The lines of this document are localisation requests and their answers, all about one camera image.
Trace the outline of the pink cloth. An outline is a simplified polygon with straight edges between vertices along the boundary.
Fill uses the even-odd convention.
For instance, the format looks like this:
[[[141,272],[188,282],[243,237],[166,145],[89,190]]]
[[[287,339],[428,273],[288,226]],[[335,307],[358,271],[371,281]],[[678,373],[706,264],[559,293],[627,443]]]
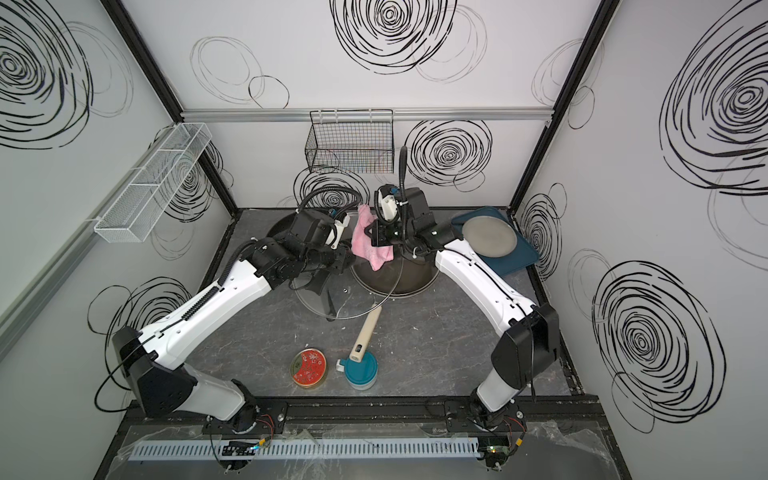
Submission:
[[[392,246],[375,247],[372,239],[365,233],[365,229],[371,226],[375,218],[367,204],[358,206],[357,222],[352,234],[352,252],[369,262],[371,269],[379,271],[386,263],[394,259]]]

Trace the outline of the glass pot lid black knob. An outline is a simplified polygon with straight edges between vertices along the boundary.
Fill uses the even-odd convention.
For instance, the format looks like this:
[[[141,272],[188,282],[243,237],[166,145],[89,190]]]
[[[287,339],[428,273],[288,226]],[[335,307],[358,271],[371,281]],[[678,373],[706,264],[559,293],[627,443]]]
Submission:
[[[338,315],[335,320],[351,320],[352,319],[344,313],[345,304],[348,302],[348,299],[350,297],[349,288],[352,286],[352,282],[353,282],[352,275],[350,272],[351,267],[340,275],[331,275],[327,283],[328,291],[331,294],[333,303],[338,310]],[[302,299],[304,298],[302,292],[296,293],[296,295],[300,300],[300,302],[305,306],[305,304],[302,302]]]

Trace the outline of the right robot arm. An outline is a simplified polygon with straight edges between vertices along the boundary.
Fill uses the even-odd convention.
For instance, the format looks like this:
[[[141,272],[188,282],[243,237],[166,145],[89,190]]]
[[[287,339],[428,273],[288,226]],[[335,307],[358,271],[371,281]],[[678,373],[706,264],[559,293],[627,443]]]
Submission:
[[[492,369],[470,395],[470,410],[485,428],[558,357],[559,317],[512,288],[452,222],[437,222],[419,188],[384,184],[358,213],[352,247],[363,284],[391,295],[408,280],[410,266],[451,279],[480,309],[499,340]]]

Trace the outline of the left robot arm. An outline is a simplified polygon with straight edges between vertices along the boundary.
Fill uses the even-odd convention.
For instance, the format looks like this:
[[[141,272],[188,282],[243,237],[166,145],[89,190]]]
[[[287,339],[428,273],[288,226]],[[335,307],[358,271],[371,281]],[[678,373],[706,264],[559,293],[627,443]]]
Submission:
[[[241,243],[221,275],[179,308],[140,330],[125,326],[112,344],[132,393],[148,418],[182,411],[246,433],[260,421],[255,397],[239,381],[187,365],[187,357],[254,301],[305,273],[337,273],[353,259],[343,235],[350,216],[299,209],[273,236]]]

